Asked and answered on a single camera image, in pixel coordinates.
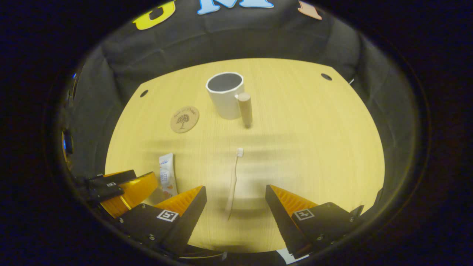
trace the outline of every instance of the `mug handle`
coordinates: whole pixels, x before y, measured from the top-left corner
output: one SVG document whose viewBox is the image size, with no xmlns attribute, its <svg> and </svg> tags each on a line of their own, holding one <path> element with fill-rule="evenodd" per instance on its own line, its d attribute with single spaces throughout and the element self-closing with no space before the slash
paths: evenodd
<svg viewBox="0 0 473 266">
<path fill-rule="evenodd" d="M 251 97 L 248 93 L 242 92 L 235 95 L 235 98 L 238 100 L 238 106 L 240 106 L 240 114 L 243 119 L 245 127 L 250 127 L 253 122 L 253 113 L 251 110 Z"/>
</svg>

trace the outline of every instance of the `toothpaste tube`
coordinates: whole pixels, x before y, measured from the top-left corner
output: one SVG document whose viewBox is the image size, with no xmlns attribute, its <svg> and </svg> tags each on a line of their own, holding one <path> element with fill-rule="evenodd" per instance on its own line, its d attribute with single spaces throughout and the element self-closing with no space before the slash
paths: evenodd
<svg viewBox="0 0 473 266">
<path fill-rule="evenodd" d="M 168 153 L 159 157 L 159 176 L 166 199 L 177 195 L 173 156 L 172 153 Z"/>
</svg>

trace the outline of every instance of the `white mug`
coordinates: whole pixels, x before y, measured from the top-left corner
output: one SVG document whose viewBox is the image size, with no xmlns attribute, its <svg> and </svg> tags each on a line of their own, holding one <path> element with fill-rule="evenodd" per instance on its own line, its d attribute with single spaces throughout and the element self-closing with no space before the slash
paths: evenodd
<svg viewBox="0 0 473 266">
<path fill-rule="evenodd" d="M 238 94 L 245 91 L 243 76 L 236 72 L 222 72 L 211 77 L 205 85 L 217 113 L 224 119 L 240 117 Z"/>
</svg>

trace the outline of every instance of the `blue letter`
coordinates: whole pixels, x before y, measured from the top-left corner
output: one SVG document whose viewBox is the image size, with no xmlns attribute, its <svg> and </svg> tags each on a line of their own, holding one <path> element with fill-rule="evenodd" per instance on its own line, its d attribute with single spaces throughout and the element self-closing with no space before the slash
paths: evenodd
<svg viewBox="0 0 473 266">
<path fill-rule="evenodd" d="M 197 14 L 199 15 L 215 12 L 220 9 L 220 6 L 216 6 L 213 4 L 213 0 L 200 0 L 200 1 L 201 1 L 201 9 L 197 11 Z M 232 8 L 237 3 L 237 0 L 215 0 L 215 1 L 228 7 L 229 9 Z"/>
<path fill-rule="evenodd" d="M 240 2 L 240 6 L 244 8 L 273 8 L 274 5 L 266 0 L 243 0 Z"/>
</svg>

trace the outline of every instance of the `wooden table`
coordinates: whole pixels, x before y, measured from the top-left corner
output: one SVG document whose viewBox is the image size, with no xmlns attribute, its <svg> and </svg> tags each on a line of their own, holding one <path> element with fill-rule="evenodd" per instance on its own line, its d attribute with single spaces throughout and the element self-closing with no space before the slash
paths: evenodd
<svg viewBox="0 0 473 266">
<path fill-rule="evenodd" d="M 205 83 L 224 71 L 244 76 L 252 97 L 250 129 L 241 119 L 220 118 L 212 105 Z M 178 134 L 169 122 L 184 106 L 196 107 L 200 118 L 193 129 Z M 245 154 L 238 160 L 233 211 L 226 221 L 223 210 L 238 147 Z M 346 211 L 363 204 L 365 211 L 384 180 L 381 140 L 356 92 L 333 68 L 295 60 L 212 62 L 141 84 L 115 127 L 105 173 L 159 173 L 159 156 L 169 152 L 175 154 L 179 192 L 207 188 L 207 205 L 189 244 L 213 250 L 285 248 L 264 199 L 267 184 Z"/>
</svg>

